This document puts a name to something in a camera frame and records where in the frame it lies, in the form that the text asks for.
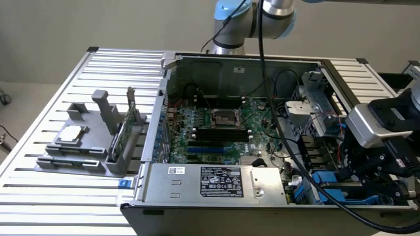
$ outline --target warning label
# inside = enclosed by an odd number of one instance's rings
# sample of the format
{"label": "warning label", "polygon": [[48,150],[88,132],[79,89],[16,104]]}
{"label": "warning label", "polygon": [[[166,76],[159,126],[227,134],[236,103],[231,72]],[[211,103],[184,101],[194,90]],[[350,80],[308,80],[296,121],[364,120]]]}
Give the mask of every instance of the warning label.
{"label": "warning label", "polygon": [[242,168],[202,167],[203,197],[243,198]]}

